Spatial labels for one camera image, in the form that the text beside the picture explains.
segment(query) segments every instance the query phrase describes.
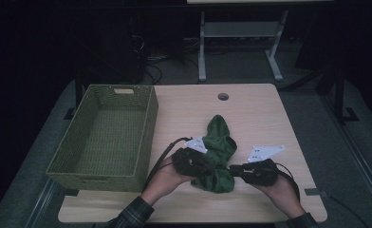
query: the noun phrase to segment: green cloth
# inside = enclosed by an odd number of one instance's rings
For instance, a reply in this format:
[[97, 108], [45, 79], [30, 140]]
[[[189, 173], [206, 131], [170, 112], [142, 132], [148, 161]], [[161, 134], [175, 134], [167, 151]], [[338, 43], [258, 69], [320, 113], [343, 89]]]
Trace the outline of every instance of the green cloth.
[[214, 172], [192, 180], [192, 185], [215, 193], [231, 192], [234, 188], [234, 179], [227, 170], [227, 162], [237, 146], [230, 137], [230, 130], [222, 116], [215, 115], [210, 121], [203, 142], [208, 150], [205, 157], [214, 168]]

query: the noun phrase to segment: person's right hand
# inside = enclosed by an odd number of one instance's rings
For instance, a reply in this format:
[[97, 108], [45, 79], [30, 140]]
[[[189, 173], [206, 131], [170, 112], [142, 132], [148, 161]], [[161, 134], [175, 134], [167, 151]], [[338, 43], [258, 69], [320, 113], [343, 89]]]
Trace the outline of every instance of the person's right hand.
[[306, 213], [291, 183], [286, 178], [279, 175], [275, 184], [269, 187], [255, 184], [252, 184], [252, 186], [266, 194], [272, 203], [286, 214], [289, 219], [294, 219]]

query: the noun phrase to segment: gray carpet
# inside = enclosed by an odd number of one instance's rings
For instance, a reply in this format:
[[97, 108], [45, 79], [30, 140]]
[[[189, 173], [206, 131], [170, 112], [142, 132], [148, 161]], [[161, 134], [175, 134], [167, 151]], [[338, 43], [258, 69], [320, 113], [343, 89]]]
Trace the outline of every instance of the gray carpet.
[[[266, 44], [221, 55], [207, 55], [207, 82], [205, 84], [272, 83], [287, 86], [309, 73], [293, 67], [300, 44], [283, 43], [276, 59], [285, 80], [276, 83], [271, 76], [263, 50]], [[196, 54], [187, 56], [196, 63]], [[163, 85], [196, 84], [197, 68], [191, 61], [167, 60], [156, 64], [162, 71]], [[149, 67], [151, 74], [158, 71]], [[322, 97], [314, 92], [317, 80], [313, 80], [293, 92], [280, 92], [282, 102], [304, 152], [307, 164], [318, 188], [345, 203], [372, 227], [372, 194], [364, 181], [342, 134], [341, 126], [329, 111], [333, 93]], [[143, 84], [149, 84], [145, 77]], [[69, 121], [64, 120], [70, 107], [75, 105], [74, 84], [67, 86], [50, 113], [38, 139], [8, 193], [0, 204], [0, 227], [93, 227], [93, 224], [63, 224], [57, 219], [65, 194], [70, 191], [48, 181], [45, 172]], [[350, 106], [360, 121], [347, 123], [348, 131], [372, 169], [372, 113], [364, 104], [359, 91], [345, 85], [345, 106]], [[53, 191], [41, 194], [46, 184]], [[39, 198], [45, 207], [37, 204]], [[328, 219], [321, 227], [363, 227], [352, 213], [335, 200], [323, 198]], [[32, 214], [34, 207], [44, 208]], [[284, 223], [276, 227], [286, 227]]]

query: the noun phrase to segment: wooden table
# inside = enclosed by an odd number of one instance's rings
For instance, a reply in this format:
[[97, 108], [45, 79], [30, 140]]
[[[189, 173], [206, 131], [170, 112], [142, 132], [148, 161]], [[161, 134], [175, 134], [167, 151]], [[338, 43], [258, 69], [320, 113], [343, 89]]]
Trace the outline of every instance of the wooden table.
[[[158, 118], [150, 169], [169, 143], [181, 137], [206, 135], [216, 114], [222, 115], [237, 143], [229, 164], [247, 162], [254, 145], [284, 145], [272, 157], [293, 174], [301, 191], [301, 202], [317, 221], [327, 214], [319, 196], [307, 196], [316, 188], [287, 113], [273, 85], [157, 85]], [[228, 101], [220, 101], [227, 93]], [[178, 143], [175, 152], [183, 143]], [[59, 213], [62, 222], [105, 222], [118, 215], [140, 193], [80, 191], [66, 196]], [[183, 183], [154, 206], [149, 222], [276, 222], [287, 219], [255, 188], [235, 178], [231, 193], [215, 194]]]

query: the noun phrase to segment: dark background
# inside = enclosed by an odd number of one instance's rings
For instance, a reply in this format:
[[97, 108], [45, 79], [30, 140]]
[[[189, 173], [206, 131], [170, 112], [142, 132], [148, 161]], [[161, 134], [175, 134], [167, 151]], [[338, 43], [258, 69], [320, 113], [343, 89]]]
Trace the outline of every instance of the dark background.
[[[308, 11], [296, 8], [283, 39], [305, 40], [298, 67], [315, 70], [332, 63], [342, 68], [372, 110], [372, 3], [366, 2], [338, 1], [314, 11], [310, 20]], [[136, 83], [142, 77], [143, 56], [132, 51], [129, 30], [161, 48], [181, 47], [183, 37], [198, 35], [195, 12], [145, 13], [140, 28], [140, 21], [125, 14], [75, 8], [83, 5], [0, 0], [0, 200], [59, 95], [77, 75], [96, 83]], [[182, 48], [170, 54], [181, 57]]]

